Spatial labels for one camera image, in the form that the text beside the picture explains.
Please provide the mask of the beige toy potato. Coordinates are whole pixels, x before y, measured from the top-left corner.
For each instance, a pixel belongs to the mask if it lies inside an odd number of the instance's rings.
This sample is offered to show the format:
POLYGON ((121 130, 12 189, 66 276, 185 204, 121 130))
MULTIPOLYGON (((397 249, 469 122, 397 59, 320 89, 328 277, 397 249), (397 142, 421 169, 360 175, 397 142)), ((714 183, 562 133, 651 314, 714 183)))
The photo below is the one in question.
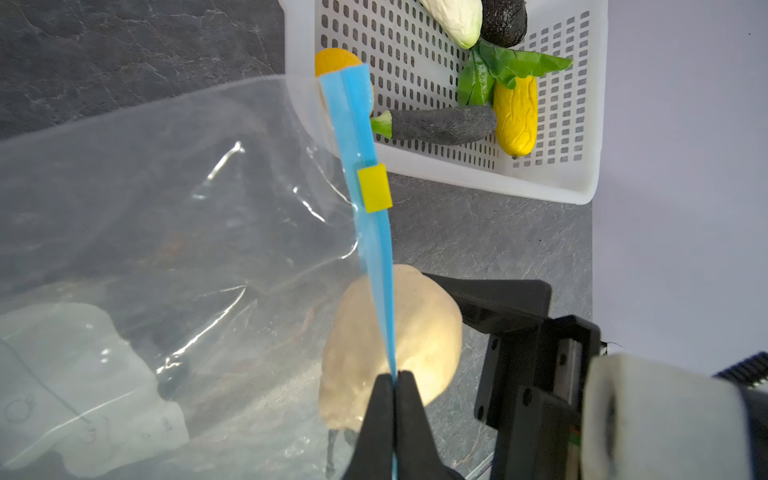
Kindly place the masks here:
MULTIPOLYGON (((428 405, 451 383, 462 350, 463 321, 453 298, 416 268, 393 267, 395 359, 413 373, 428 405)), ((366 275, 344 292, 322 356, 319 412, 333 430, 358 432, 377 376, 390 371, 366 275)))

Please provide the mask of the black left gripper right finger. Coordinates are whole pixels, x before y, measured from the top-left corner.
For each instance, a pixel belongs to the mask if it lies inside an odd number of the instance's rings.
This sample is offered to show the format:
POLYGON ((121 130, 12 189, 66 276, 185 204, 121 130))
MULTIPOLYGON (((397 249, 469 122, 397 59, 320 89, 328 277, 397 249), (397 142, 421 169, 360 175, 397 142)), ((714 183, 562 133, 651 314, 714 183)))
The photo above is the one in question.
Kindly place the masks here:
POLYGON ((415 376, 399 371, 395 383, 395 455, 397 478, 459 480, 437 450, 415 376))

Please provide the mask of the clear zip top bag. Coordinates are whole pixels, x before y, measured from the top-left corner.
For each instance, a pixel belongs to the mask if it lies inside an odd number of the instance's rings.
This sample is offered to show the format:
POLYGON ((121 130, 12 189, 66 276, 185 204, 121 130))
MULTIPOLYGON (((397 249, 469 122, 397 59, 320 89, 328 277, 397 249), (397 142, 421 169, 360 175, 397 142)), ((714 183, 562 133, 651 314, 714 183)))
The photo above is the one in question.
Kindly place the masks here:
POLYGON ((371 74, 267 76, 1 144, 5 479, 339 479, 346 289, 391 262, 371 74))

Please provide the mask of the white perforated plastic basket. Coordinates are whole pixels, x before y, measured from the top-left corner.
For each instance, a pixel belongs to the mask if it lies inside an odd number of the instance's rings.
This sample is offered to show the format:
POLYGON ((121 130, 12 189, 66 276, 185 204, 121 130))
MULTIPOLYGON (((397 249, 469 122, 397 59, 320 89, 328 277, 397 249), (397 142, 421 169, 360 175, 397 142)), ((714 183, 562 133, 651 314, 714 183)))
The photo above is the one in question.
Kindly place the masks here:
POLYGON ((395 173, 584 205, 601 163, 608 5, 529 1, 526 35, 456 43, 420 1, 285 1, 285 65, 364 63, 379 158, 395 173))

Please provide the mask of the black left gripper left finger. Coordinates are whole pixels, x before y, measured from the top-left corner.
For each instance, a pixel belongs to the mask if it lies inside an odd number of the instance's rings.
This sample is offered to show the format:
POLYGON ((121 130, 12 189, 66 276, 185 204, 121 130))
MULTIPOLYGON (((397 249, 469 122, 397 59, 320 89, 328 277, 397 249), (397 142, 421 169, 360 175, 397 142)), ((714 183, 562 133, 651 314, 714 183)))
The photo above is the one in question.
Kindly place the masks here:
POLYGON ((395 392, 390 374, 376 378, 344 480, 389 480, 395 459, 395 392))

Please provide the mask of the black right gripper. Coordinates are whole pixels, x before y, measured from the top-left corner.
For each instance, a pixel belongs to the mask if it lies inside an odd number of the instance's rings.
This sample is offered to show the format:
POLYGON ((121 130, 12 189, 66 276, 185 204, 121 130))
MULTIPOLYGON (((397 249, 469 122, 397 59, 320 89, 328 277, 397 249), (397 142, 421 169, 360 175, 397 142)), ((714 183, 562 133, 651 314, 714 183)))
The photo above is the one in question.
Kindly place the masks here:
POLYGON ((552 287, 542 280, 427 277, 489 336, 475 416, 497 433, 490 478, 581 478, 583 390, 599 327, 548 318, 552 287))

